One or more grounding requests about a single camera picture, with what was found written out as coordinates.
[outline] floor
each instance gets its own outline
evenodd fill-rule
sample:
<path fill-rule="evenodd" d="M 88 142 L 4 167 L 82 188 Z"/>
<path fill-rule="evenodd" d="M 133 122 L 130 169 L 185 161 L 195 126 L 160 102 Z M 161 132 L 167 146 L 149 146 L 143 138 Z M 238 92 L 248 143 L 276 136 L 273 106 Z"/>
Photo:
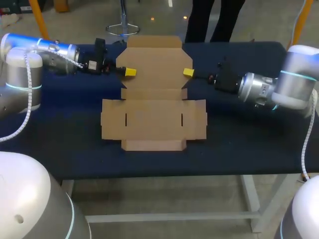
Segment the floor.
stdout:
<path fill-rule="evenodd" d="M 120 21 L 119 0 L 70 0 L 71 12 L 58 14 L 50 4 L 43 13 L 52 39 L 75 44 L 92 44 L 96 37 L 112 43 L 120 38 L 105 27 Z M 278 41 L 286 46 L 302 0 L 246 0 L 233 32 L 232 41 Z M 220 1 L 213 7 L 207 39 L 219 17 Z M 127 0 L 129 22 L 141 34 L 178 35 L 182 39 L 191 11 L 191 0 Z M 319 2 L 315 1 L 300 38 L 301 44 L 319 47 Z M 3 30 L 40 37 L 32 14 Z M 275 175 L 255 176 L 260 198 L 270 190 Z M 296 190 L 301 183 L 296 182 Z M 198 222 L 147 222 L 91 225 L 93 238 L 117 239 L 272 239 L 293 194 L 282 204 L 262 234 L 252 234 L 248 220 Z M 246 210 L 238 176 L 134 178 L 82 180 L 75 183 L 74 201 L 84 214 L 130 214 L 156 212 L 208 212 Z"/>

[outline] cardboard box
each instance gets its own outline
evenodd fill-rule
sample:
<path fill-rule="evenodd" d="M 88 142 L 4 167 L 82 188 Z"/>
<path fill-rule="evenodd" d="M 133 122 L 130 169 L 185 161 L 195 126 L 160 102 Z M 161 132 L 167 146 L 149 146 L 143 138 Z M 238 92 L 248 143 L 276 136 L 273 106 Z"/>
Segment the cardboard box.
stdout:
<path fill-rule="evenodd" d="M 20 8 L 18 5 L 18 0 L 1 0 L 0 9 L 2 14 L 20 14 Z"/>
<path fill-rule="evenodd" d="M 103 100 L 102 139 L 126 151 L 180 151 L 186 140 L 206 139 L 206 101 L 188 101 L 184 68 L 192 59 L 177 36 L 131 36 L 117 67 L 137 70 L 122 79 L 123 100 Z"/>

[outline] blue fabric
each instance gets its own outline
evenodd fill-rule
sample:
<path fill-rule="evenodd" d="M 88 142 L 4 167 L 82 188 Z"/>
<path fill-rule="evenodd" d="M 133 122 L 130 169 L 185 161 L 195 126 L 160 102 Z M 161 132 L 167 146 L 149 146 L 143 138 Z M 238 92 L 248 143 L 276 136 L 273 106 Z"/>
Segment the blue fabric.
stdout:
<path fill-rule="evenodd" d="M 125 47 L 108 49 L 115 60 Z M 279 75 L 286 55 L 274 42 L 190 43 L 184 49 L 195 69 L 215 72 L 216 64 L 228 56 L 239 74 L 268 77 Z M 207 99 L 207 140 L 188 141 L 183 152 L 125 152 L 119 141 L 102 140 L 100 127 L 102 99 L 120 99 L 121 86 L 115 75 L 57 77 L 45 72 L 40 109 L 32 112 L 18 137 L 0 144 L 0 150 L 34 157 L 56 179 L 301 172 L 310 119 L 282 108 L 256 109 L 200 80 L 188 83 L 188 95 Z M 24 116 L 3 119 L 0 136 L 15 131 Z M 319 171 L 318 145 L 316 116 L 306 153 L 309 172 Z"/>

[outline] robotic arm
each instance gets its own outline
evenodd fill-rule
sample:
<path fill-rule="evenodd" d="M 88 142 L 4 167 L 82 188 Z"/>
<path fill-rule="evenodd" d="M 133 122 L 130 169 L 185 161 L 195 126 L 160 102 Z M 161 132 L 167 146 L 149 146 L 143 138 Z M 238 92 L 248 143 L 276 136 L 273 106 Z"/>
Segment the robotic arm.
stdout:
<path fill-rule="evenodd" d="M 205 79 L 216 90 L 238 95 L 243 102 L 256 107 L 278 106 L 293 110 L 312 107 L 312 92 L 319 79 L 319 49 L 295 45 L 288 54 L 278 78 L 264 77 L 254 73 L 238 76 L 229 62 L 219 63 L 220 71 L 208 77 L 195 70 L 186 70 L 185 75 Z"/>
<path fill-rule="evenodd" d="M 75 74 L 78 70 L 98 75 L 116 72 L 123 76 L 134 76 L 136 73 L 134 69 L 117 68 L 115 62 L 105 57 L 107 49 L 103 39 L 96 39 L 93 52 L 83 52 L 73 44 L 9 33 L 0 44 L 0 57 L 7 69 L 5 86 L 0 88 L 0 118 L 27 109 L 30 76 L 25 52 L 32 77 L 32 110 L 40 106 L 42 67 L 59 75 Z"/>

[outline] person's leg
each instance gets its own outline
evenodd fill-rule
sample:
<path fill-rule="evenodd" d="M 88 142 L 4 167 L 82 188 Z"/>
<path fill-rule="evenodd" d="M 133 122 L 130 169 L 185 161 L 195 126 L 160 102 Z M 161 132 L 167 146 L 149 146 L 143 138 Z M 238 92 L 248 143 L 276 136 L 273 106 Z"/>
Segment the person's leg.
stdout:
<path fill-rule="evenodd" d="M 193 8 L 188 19 L 185 43 L 205 41 L 213 4 L 214 0 L 193 0 Z"/>
<path fill-rule="evenodd" d="M 210 42 L 229 42 L 238 14 L 245 0 L 221 0 L 219 20 Z"/>

